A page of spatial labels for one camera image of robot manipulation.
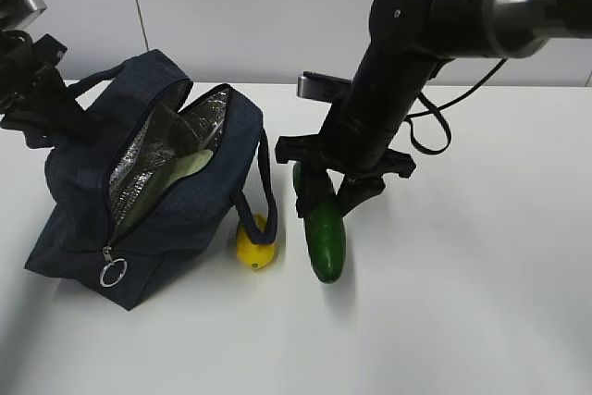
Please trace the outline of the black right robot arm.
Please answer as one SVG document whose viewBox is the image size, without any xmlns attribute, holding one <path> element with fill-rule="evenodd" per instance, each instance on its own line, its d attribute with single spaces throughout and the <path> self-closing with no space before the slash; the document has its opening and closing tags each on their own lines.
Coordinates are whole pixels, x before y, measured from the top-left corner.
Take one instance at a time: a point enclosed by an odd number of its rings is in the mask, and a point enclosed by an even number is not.
<svg viewBox="0 0 592 395">
<path fill-rule="evenodd" d="M 459 58 L 520 59 L 552 39 L 591 35 L 591 0 L 374 0 L 370 43 L 351 80 L 310 71 L 297 94 L 330 103 L 316 134 L 283 136 L 279 163 L 296 161 L 299 216 L 332 202 L 342 215 L 379 195 L 384 176 L 413 174 L 390 143 L 426 83 Z"/>
</svg>

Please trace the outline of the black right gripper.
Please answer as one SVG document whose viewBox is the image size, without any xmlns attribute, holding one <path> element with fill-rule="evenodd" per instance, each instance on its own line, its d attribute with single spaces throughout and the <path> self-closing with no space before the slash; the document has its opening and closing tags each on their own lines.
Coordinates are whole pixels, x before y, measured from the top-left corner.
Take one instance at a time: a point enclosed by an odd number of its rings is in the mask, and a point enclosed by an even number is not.
<svg viewBox="0 0 592 395">
<path fill-rule="evenodd" d="M 300 161 L 348 176 L 337 193 L 342 216 L 385 190 L 386 184 L 380 176 L 394 173 L 407 179 L 415 170 L 409 154 L 391 150 L 381 142 L 357 143 L 344 133 L 280 136 L 275 158 L 280 164 Z M 334 201 L 333 183 L 325 170 L 296 167 L 295 192 L 298 218 L 305 218 L 320 204 Z"/>
</svg>

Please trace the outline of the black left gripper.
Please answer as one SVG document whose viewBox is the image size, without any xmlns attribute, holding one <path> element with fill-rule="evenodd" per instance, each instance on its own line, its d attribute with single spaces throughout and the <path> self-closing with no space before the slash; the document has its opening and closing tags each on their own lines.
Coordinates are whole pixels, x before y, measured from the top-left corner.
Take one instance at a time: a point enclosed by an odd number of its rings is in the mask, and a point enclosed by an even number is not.
<svg viewBox="0 0 592 395">
<path fill-rule="evenodd" d="M 1 127 L 22 131 L 30 149 L 55 147 L 54 130 L 85 144 L 99 137 L 99 124 L 77 99 L 101 80 L 67 86 L 56 69 L 67 51 L 49 34 L 34 41 L 25 31 L 1 33 Z"/>
</svg>

